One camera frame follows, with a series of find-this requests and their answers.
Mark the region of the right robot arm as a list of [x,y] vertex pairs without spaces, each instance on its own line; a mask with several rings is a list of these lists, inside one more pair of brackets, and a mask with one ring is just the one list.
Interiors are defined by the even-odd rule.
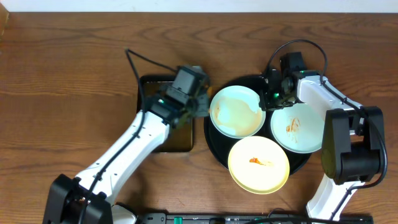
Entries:
[[280,58],[280,70],[266,66],[267,87],[260,92],[264,111],[305,103],[325,121],[321,160],[325,175],[307,203],[311,219],[339,221],[359,189],[382,182],[387,172],[384,118],[377,106],[364,107],[337,90],[324,70],[309,70],[300,52]]

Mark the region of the light blue plate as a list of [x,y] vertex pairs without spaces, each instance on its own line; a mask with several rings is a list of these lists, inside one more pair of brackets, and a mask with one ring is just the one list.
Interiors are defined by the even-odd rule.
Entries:
[[324,120],[305,103],[275,110],[271,132],[275,140],[289,151],[307,154],[322,146]]
[[229,138],[252,136],[262,128],[266,120],[266,112],[259,103],[259,94],[248,87],[225,87],[211,100],[211,122],[221,134]]

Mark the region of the orange green sponge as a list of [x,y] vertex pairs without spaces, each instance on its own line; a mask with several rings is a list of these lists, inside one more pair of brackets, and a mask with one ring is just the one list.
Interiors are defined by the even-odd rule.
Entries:
[[209,86],[209,85],[207,86],[206,96],[207,96],[207,112],[210,113],[211,99],[213,96],[213,87],[212,86]]

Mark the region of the light blue plate top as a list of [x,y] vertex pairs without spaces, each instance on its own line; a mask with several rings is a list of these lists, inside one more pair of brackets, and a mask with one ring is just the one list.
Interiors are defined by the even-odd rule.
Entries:
[[221,134],[229,138],[252,136],[262,128],[266,120],[266,112],[259,103],[259,94],[248,87],[225,87],[211,100],[211,122]]

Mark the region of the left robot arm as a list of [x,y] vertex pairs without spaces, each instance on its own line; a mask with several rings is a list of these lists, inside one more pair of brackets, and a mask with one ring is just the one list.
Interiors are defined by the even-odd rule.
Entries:
[[115,203],[123,185],[144,159],[195,117],[208,116],[210,80],[199,66],[181,66],[174,82],[145,99],[122,136],[74,178],[51,184],[44,223],[137,223],[137,215]]

